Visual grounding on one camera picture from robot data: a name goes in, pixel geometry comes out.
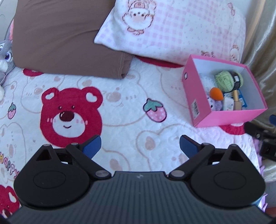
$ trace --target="white and pink checkered pillow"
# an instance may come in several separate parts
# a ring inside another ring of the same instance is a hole
[[[245,31],[227,0],[116,0],[94,42],[181,65],[190,54],[240,62]]]

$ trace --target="orange makeup sponge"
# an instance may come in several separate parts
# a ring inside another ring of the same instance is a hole
[[[210,90],[210,97],[216,101],[223,100],[222,91],[217,87],[213,87]]]

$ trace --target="purple checkered pattern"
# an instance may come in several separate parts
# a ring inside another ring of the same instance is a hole
[[[186,0],[182,7],[165,2],[156,0],[153,22],[143,34],[135,36],[128,32],[123,21],[117,23],[116,27],[120,29],[116,30],[115,21],[111,21],[113,16],[109,15],[109,22],[102,26],[95,42],[114,50],[182,65],[186,64],[190,54],[208,52],[211,55],[212,52],[214,57],[229,60],[233,45],[243,49],[244,20],[240,16],[242,21],[234,23],[234,16],[226,10],[227,4],[223,9],[218,0]],[[122,13],[114,10],[114,16],[116,13],[117,18],[122,18]],[[222,19],[216,18],[218,15],[226,17],[228,24],[220,22]]]

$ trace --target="wooden floor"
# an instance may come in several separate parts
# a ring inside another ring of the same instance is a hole
[[[270,215],[271,217],[276,217],[276,207],[275,208],[267,208],[266,214]]]

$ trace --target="green yarn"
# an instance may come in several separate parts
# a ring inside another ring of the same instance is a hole
[[[238,72],[234,72],[234,73],[236,73],[239,76],[240,82],[241,82],[240,87],[241,87],[243,85],[242,75]],[[215,80],[218,88],[220,88],[221,91],[223,92],[231,92],[234,88],[233,76],[230,74],[229,71],[222,71],[221,73],[217,74],[215,76]]]

